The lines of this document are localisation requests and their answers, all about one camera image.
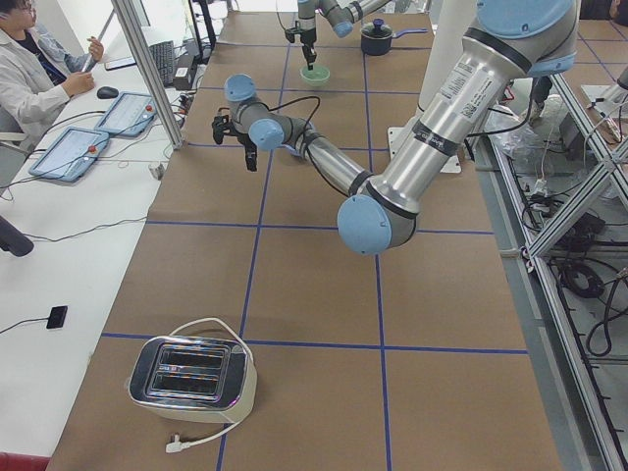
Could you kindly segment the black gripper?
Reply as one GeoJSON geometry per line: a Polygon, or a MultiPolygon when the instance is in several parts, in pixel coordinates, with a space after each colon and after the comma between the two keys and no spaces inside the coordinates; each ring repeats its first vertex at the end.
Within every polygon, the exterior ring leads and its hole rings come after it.
{"type": "Polygon", "coordinates": [[[316,62],[316,51],[314,44],[316,42],[316,20],[314,18],[302,19],[296,21],[297,31],[300,41],[303,45],[303,56],[306,60],[306,68],[312,70],[312,66],[316,62]]]}
{"type": "Polygon", "coordinates": [[[257,145],[251,140],[248,134],[239,133],[237,141],[244,147],[245,164],[248,171],[257,170],[257,145]]]}

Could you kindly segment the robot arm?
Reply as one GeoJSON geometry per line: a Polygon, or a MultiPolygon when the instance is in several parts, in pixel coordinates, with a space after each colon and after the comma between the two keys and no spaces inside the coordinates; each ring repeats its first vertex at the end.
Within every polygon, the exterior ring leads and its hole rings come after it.
{"type": "Polygon", "coordinates": [[[292,148],[346,195],[337,223],[354,252],[372,255],[409,241],[420,198],[513,79],[546,77],[572,67],[577,1],[479,1],[461,36],[459,58],[386,169],[372,175],[303,119],[270,111],[250,76],[225,82],[234,129],[262,150],[292,148]]]}
{"type": "Polygon", "coordinates": [[[317,58],[315,43],[318,14],[330,24],[338,37],[343,38],[352,32],[354,24],[386,4],[386,0],[350,1],[343,7],[334,0],[298,0],[297,18],[294,27],[286,31],[286,38],[290,43],[294,43],[297,36],[300,38],[306,68],[311,71],[317,58]]]}

